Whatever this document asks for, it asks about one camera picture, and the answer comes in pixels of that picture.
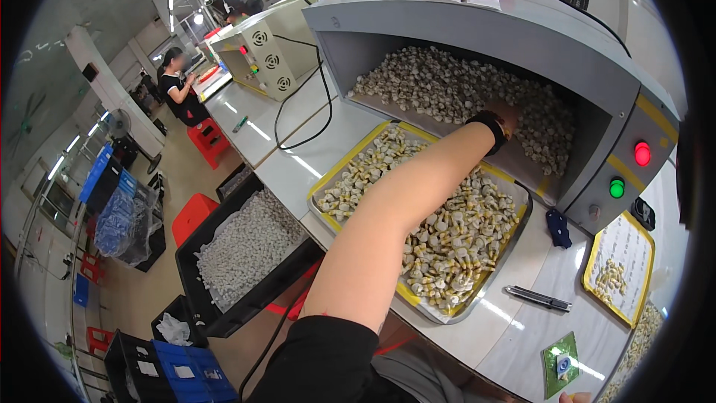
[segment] bracelet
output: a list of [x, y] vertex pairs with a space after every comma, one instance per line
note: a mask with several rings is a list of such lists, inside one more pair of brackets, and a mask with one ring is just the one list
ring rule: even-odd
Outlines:
[[493, 145], [492, 149], [488, 151], [488, 154], [486, 156], [492, 156], [495, 154], [499, 149], [507, 143], [507, 134], [505, 134], [505, 130], [503, 129], [502, 125], [500, 125], [500, 116], [498, 116], [496, 113], [492, 111], [480, 111], [474, 116], [470, 117], [468, 121], [465, 122], [465, 124], [472, 123], [473, 121], [479, 121], [480, 123], [484, 124], [493, 133], [493, 136], [495, 137], [495, 144]]

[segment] yellow tray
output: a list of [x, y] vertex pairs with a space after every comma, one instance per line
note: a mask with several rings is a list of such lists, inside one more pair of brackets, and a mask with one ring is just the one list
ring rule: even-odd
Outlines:
[[[338, 161], [338, 163], [335, 164], [333, 168], [331, 168], [309, 190], [307, 198], [309, 209], [313, 213], [317, 214], [334, 234], [337, 235], [338, 232], [343, 229], [343, 225], [345, 224], [346, 220], [338, 222], [331, 215], [328, 215], [326, 212], [320, 211], [318, 209], [317, 201], [322, 198], [323, 189], [327, 188], [327, 184], [331, 184], [332, 186], [333, 183], [341, 177], [343, 171], [348, 170], [348, 161], [353, 158], [356, 158], [358, 153], [364, 152], [366, 149], [368, 149], [371, 142], [376, 139], [382, 131], [386, 130], [389, 127], [398, 127], [404, 130], [406, 133], [406, 138], [410, 140], [426, 141], [431, 144], [437, 141], [437, 138], [435, 136], [428, 134], [421, 129], [418, 129], [413, 125], [407, 124], [404, 121], [385, 121], [380, 125], [376, 126], [375, 129], [373, 129], [366, 137], [363, 138], [363, 140], [361, 140], [351, 151], [349, 151], [348, 154], [346, 154], [340, 161]], [[524, 224], [526, 223], [532, 211], [532, 198], [530, 197], [530, 194], [526, 188], [522, 187], [522, 185], [520, 185], [519, 183], [516, 183], [514, 178], [506, 175], [504, 172], [500, 171], [494, 166], [491, 166], [485, 162], [481, 162], [480, 165], [482, 166], [483, 171], [485, 171], [485, 173], [487, 173], [488, 176], [497, 184], [497, 187], [500, 189], [501, 192], [505, 192], [507, 194], [512, 195], [515, 203], [519, 205], [517, 209], [517, 215], [521, 221], [520, 224], [516, 225], [510, 231], [510, 241], [501, 246], [500, 253], [497, 256], [495, 272], [485, 273], [481, 275], [480, 280], [476, 281], [475, 285], [472, 288], [472, 294], [470, 295], [470, 298], [461, 305], [452, 309], [452, 311], [448, 315], [443, 314], [439, 309], [435, 308], [434, 306], [431, 306], [428, 303], [427, 298], [421, 298], [416, 296], [414, 292], [410, 289], [410, 287], [407, 285], [406, 276], [401, 276], [399, 278], [398, 285], [396, 286], [396, 291], [398, 292], [398, 294], [400, 294], [400, 296], [403, 297], [403, 299], [406, 300], [408, 304], [416, 307], [417, 310], [423, 313], [427, 318], [438, 324], [455, 324], [463, 318], [467, 317], [473, 306], [479, 301], [479, 299], [476, 299], [475, 297], [478, 295], [480, 289], [485, 288], [489, 284], [489, 282], [491, 282], [493, 274], [499, 271], [503, 259], [506, 258], [509, 252], [512, 251], [512, 247], [514, 246], [514, 243], [516, 243], [516, 240], [519, 238], [519, 235], [522, 233], [522, 230], [524, 229]]]
[[624, 265], [626, 277], [626, 295], [619, 292], [612, 294], [612, 302], [603, 302], [619, 318], [633, 329], [637, 326], [644, 302], [647, 300], [651, 268], [654, 265], [654, 240], [649, 232], [631, 216], [628, 211], [610, 222], [594, 237], [589, 262], [582, 276], [584, 289], [594, 294], [596, 276], [606, 259]]

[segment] red stool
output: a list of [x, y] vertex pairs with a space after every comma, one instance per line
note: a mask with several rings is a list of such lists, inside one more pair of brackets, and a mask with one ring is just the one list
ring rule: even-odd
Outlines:
[[221, 134], [221, 130], [216, 122], [212, 119], [202, 121], [193, 128], [187, 128], [186, 134], [189, 139], [194, 142], [202, 156], [211, 166], [211, 169], [217, 169], [219, 164], [216, 163], [216, 157], [228, 148], [228, 140]]
[[99, 285], [100, 278], [104, 277], [104, 270], [100, 269], [100, 258], [90, 253], [82, 254], [82, 264], [79, 266], [79, 272], [94, 282], [95, 285]]
[[[309, 268], [308, 271], [306, 271], [302, 277], [305, 278], [311, 278], [313, 277], [314, 273], [316, 272], [316, 269], [318, 269], [318, 266], [321, 265], [321, 262], [323, 261], [323, 258], [321, 260], [318, 260], [316, 263], [314, 263], [313, 266]], [[286, 317], [289, 319], [289, 321], [297, 321], [299, 319], [299, 313], [301, 312], [301, 309], [304, 307], [304, 301], [306, 300], [306, 296], [309, 295], [309, 291], [311, 290], [311, 287], [304, 291], [300, 297], [296, 300], [296, 303], [291, 307], [291, 310], [289, 311], [289, 315]], [[270, 303], [266, 306], [266, 309], [271, 311], [272, 313], [276, 313], [280, 316], [283, 316], [283, 314], [286, 312], [286, 309], [288, 307], [276, 305], [275, 303]]]
[[[99, 334], [101, 337], [97, 338], [94, 334]], [[89, 352], [95, 354], [95, 350], [101, 350], [107, 353], [107, 349], [110, 347], [114, 334], [111, 331], [100, 330], [95, 327], [87, 327], [87, 345], [89, 346]]]
[[184, 208], [172, 223], [172, 235], [177, 247], [182, 246], [184, 241], [189, 238], [201, 222], [209, 216], [209, 214], [219, 207], [217, 201], [202, 193], [197, 193], [184, 204]]

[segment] gray machine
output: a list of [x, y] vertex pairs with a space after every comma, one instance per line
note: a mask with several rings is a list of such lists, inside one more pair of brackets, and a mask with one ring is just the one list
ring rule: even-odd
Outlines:
[[[386, 53], [438, 46], [555, 85], [577, 131], [565, 174], [544, 176], [516, 139], [488, 162], [595, 234], [626, 210], [666, 162], [679, 121], [669, 94], [602, 26], [557, 0], [499, 0], [501, 10], [448, 0], [321, 0], [303, 10], [342, 99], [443, 137], [452, 124], [347, 93]], [[651, 150], [640, 166], [634, 150]], [[610, 194], [614, 179], [623, 196]]]
[[284, 3], [253, 15], [212, 43], [238, 83], [281, 101], [299, 87], [298, 78], [318, 65], [316, 49], [277, 38], [315, 44], [301, 9]]

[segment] dark blue cloth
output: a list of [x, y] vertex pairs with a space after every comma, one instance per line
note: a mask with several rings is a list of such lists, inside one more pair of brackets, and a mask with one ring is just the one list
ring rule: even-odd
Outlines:
[[547, 211], [547, 227], [552, 235], [552, 244], [564, 247], [572, 246], [567, 229], [567, 219], [557, 209]]

